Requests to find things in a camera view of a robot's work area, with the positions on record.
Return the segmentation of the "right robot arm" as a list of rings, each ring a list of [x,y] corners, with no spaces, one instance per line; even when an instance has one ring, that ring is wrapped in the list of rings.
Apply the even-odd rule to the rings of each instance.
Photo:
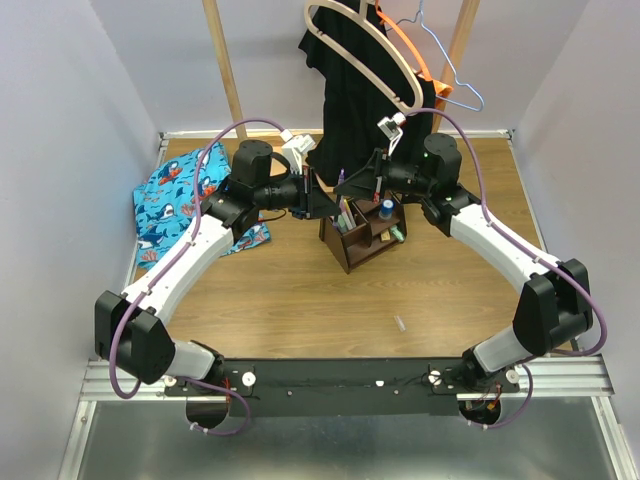
[[[462,155],[456,140],[436,133],[424,139],[412,163],[376,149],[367,164],[340,183],[341,196],[374,200],[386,193],[421,206],[426,220],[469,246],[498,270],[519,294],[511,325],[466,350],[443,380],[480,392],[505,368],[552,352],[588,331],[592,308],[586,267],[560,261],[507,228],[459,182]]]

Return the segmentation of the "yellow white marker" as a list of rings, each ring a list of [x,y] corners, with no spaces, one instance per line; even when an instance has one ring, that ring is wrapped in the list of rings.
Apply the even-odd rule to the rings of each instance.
[[[345,207],[345,213],[349,219],[349,229],[352,230],[357,226],[357,223],[355,221],[355,218],[353,216],[353,213],[351,211],[351,207],[349,206],[349,203],[347,200],[344,200],[344,207]]]

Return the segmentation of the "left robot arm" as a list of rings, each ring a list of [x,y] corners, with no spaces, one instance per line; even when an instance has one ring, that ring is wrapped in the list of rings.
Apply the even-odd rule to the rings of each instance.
[[[284,144],[248,139],[239,144],[230,174],[216,190],[196,203],[188,228],[143,277],[122,293],[104,292],[95,304],[96,353],[109,366],[116,394],[118,371],[137,384],[164,376],[187,378],[201,395],[214,393],[223,375],[223,357],[195,341],[171,338],[167,325],[177,306],[209,266],[245,235],[263,210],[284,209],[293,217],[321,219],[339,208],[304,165],[315,146],[308,134],[281,135]]]

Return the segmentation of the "blue small bottle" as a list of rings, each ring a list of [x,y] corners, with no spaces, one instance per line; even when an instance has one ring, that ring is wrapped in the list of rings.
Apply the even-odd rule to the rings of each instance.
[[[382,221],[389,221],[393,217],[395,203],[392,199],[385,199],[380,204],[379,219]]]

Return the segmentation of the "mint green highlighter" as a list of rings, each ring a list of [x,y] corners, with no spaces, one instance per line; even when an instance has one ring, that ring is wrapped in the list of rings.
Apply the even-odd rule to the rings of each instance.
[[[352,229],[352,226],[344,213],[338,216],[337,224],[341,233],[347,233]]]

